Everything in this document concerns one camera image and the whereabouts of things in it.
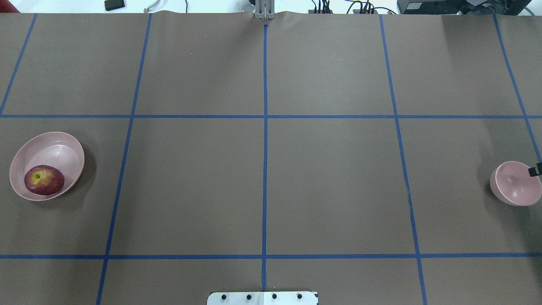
bowl rim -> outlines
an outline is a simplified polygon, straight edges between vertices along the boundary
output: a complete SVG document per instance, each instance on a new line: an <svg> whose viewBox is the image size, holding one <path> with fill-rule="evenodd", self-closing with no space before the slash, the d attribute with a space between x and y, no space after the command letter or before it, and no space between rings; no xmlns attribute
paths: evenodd
<svg viewBox="0 0 542 305"><path fill-rule="evenodd" d="M517 164L520 164L522 166L525 166L525 169L529 169L529 166L525 163L521 163L519 161L506 161L504 162L503 164L499 165L499 167L497 167L497 169L495 170L495 185L497 185L497 189L499 190L499 193L501 193L501 195L506 198L506 200L510 201L513 205L516 205L516 206L532 206L534 205L535 203L538 202L538 200L540 200L540 196L542 196L542 182L540 181L540 178L536 177L537 180L538 180L538 189L539 189L539 196L538 196L538 200L531 203L531 204L527 204L527 205L521 205L521 204L518 204L516 203L514 200L510 199L508 196L506 196L506 194L504 194L502 191L501 191L501 188L499 186L499 180L496 178L497 175L499 174L500 170L502 169L502 167L506 164L510 164L510 163L517 163Z"/></svg>
<svg viewBox="0 0 542 305"><path fill-rule="evenodd" d="M13 185L13 181L11 180L11 172L14 170L14 161L15 161L15 158L19 155L19 153L21 152L21 150L23 148L25 148L30 142L32 142L33 140L39 138L39 137L43 137L45 135L48 135L48 134L63 134L67 137L70 137L72 139L75 140L75 142L79 145L79 148L81 148L81 152L82 152L82 160L81 160L81 169L79 170L79 174L77 175L77 177L74 179L74 181L72 182L71 185L69 185L65 190L57 193L56 195L52 196L52 197L49 197L49 198L43 198L43 199L31 199L31 198L27 198L25 196L23 196L22 194L20 194L15 186ZM15 154L15 156L13 157L13 159L11 160L11 165L9 167L9 183L11 184L11 188L15 191L15 193L17 193L17 195L19 195L20 197L26 199L26 200L30 200L30 201L46 201L46 200L50 200L50 199L53 199L53 198L56 198L62 194L64 194L65 192L67 192L69 189L71 189L75 183L79 180L79 178L81 177L81 174L83 173L83 168L85 167L85 150L83 149L83 146L81 145L81 143L79 142L79 140L77 140L77 138L75 138L74 136L70 135L69 133L67 132L63 132L63 131L49 131L49 132L45 132L43 134L40 134L40 135L37 135L35 137L33 137L32 139L28 140L24 145L21 146L21 148L19 148L19 150L17 151L17 153Z"/></svg>

vertical blue line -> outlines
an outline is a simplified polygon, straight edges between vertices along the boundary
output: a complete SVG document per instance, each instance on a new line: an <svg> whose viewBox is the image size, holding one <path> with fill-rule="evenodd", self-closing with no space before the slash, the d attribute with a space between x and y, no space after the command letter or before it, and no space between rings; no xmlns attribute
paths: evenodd
<svg viewBox="0 0 542 305"><path fill-rule="evenodd" d="M263 25L263 194L262 194L262 291L267 282L267 24Z"/></svg>
<svg viewBox="0 0 542 305"><path fill-rule="evenodd" d="M537 141L534 139L533 130L531 129L531 124L529 123L529 118L527 117L527 111L525 111L523 100L521 99L521 95L519 94L518 84L515 82L514 73L512 73L510 62L508 62L508 56L506 55L505 45L502 42L502 35L501 35L501 30L499 28L499 22L497 21L497 16L495 14L493 14L493 22L495 22L495 29L497 29L497 36L499 37L499 43L501 44L502 56L505 58L506 68L508 69L508 73L510 74L510 79L512 80L512 85L514 86L515 96L518 98L519 107L521 108L521 112L523 113L525 124L527 125L527 130L529 131L529 136L531 137L531 142L533 143L533 146L534 146L534 152L537 154L538 162L542 162L542 158L540 157L540 152L538 151Z"/></svg>
<svg viewBox="0 0 542 305"><path fill-rule="evenodd" d="M32 22L30 23L30 28L28 29L27 37L24 39L23 47L21 48L21 52L19 53L19 58L17 58L17 62L15 63L15 68L13 69L13 73L11 74L11 79L9 80L8 88L5 90L4 99L2 100L2 105L0 105L0 115L4 111L5 103L8 101L9 92L11 91L11 86L13 85L13 81L15 80L15 76L17 75L17 70L19 70L19 65L21 64L21 60L23 59L24 51L27 49L28 40L30 39L30 34L32 34L32 30L34 28L34 24L36 23L37 14L34 14L34 18L32 18Z"/></svg>
<svg viewBox="0 0 542 305"><path fill-rule="evenodd" d="M388 82L390 85L391 103L393 105L393 115L395 116L395 129L397 131L397 139L399 141L399 152L401 153L401 164L403 166L403 178L406 185L406 192L408 194L408 204L410 208L410 225L412 227L412 237L414 239L414 249L416 250L416 262L418 265L418 276L420 278L420 289L422 292L422 301L424 305L427 305L427 296L425 293L425 281L423 278L422 259L420 257L420 246L418 244L418 233L416 230L416 219L414 218L414 208L412 206L412 196L410 194L410 183L408 180L407 163L405 160L405 154L403 149L403 138L401 136L401 126L399 125L399 114L397 112L397 104L395 102L395 90L393 89L393 80L391 78L390 58L388 56L388 44L386 43L386 33L384 31L384 21L382 15L378 15L380 18L380 30L382 32L382 43L384 45L384 57L386 59L386 69L388 70Z"/></svg>
<svg viewBox="0 0 542 305"><path fill-rule="evenodd" d="M109 262L109 252L111 250L111 241L113 239L113 229L115 228L115 220L117 218L117 209L119 206L120 190L122 188L122 178L124 177L124 169L126 167L126 156L128 155L128 147L130 146L130 137L132 135L132 126L134 122L134 116L136 113L139 83L141 82L141 74L143 72L143 63L145 62L145 52L147 51L147 42L149 40L149 32L151 30L151 21L152 21L152 14L149 14L149 19L147 21L147 31L145 33L145 41L143 42L143 51L141 53L141 62L139 63L139 72L137 76L137 82L135 84L134 100L132 103L132 113L130 115L130 122L128 124L128 132L126 133L126 142L124 143L124 153L122 155L122 163L120 165L119 181L117 184L117 193L115 195L115 203L113 204L113 213L111 215L111 223L109 225L109 234L107 236L107 245L105 249L104 264L102 266L102 273L100 277L100 286L98 287L98 296L96 298L96 305L100 305L102 293L104 292L105 275L107 272L107 264Z"/></svg>

white sticker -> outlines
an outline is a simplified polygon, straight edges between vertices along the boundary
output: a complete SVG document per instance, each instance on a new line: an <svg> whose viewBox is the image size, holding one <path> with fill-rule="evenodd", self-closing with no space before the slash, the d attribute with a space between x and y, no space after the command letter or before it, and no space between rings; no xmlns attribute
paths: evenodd
<svg viewBox="0 0 542 305"><path fill-rule="evenodd" d="M421 2L412 2L412 3L409 3L409 4L406 6L406 9L408 9L408 10L417 10L417 9L419 9L421 6L422 6L422 3L421 3Z"/></svg>

white background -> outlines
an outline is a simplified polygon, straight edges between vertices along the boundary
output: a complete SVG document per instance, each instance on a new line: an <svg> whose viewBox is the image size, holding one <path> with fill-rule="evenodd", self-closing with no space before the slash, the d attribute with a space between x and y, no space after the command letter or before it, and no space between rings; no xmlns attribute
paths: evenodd
<svg viewBox="0 0 542 305"><path fill-rule="evenodd" d="M125 0L126 7L122 9L106 12L103 0L10 0L11 3L21 12L62 12L62 13L123 13L123 12L143 12L143 9L153 3L155 0ZM241 7L248 3L248 0L188 0L188 12L240 12ZM376 7L387 7L398 12L396 0L372 0ZM350 6L350 2L344 0L331 0L330 8L334 14L344 14ZM533 0L528 7L536 15L542 15L542 0ZM275 12L293 11L307 13L307 10L313 9L314 4L311 0L275 0ZM184 12L184 0L161 0L151 12L168 10L174 12Z"/></svg>

horizontal blue line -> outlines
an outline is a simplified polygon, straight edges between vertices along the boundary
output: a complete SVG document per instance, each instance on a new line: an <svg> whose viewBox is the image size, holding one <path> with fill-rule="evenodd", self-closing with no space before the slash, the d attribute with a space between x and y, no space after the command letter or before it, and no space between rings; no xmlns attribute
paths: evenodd
<svg viewBox="0 0 542 305"><path fill-rule="evenodd" d="M542 257L542 253L425 253L421 258Z"/></svg>
<svg viewBox="0 0 542 305"><path fill-rule="evenodd" d="M415 254L268 254L267 259L416 258Z"/></svg>
<svg viewBox="0 0 542 305"><path fill-rule="evenodd" d="M262 259L260 254L233 255L109 255L109 259ZM412 253L399 254L268 254L266 259L379 259L379 258L476 258L542 257L542 252L496 253ZM104 255L2 254L0 259L103 259Z"/></svg>
<svg viewBox="0 0 542 305"><path fill-rule="evenodd" d="M109 259L261 259L260 254L248 255L109 255Z"/></svg>
<svg viewBox="0 0 542 305"><path fill-rule="evenodd" d="M131 115L0 115L0 118L130 118ZM398 115L400 119L524 119L524 116ZM527 116L542 119L542 116ZM265 115L134 115L134 118L264 119ZM394 115L269 115L269 119L393 119Z"/></svg>
<svg viewBox="0 0 542 305"><path fill-rule="evenodd" d="M1 254L0 259L104 259L103 255Z"/></svg>

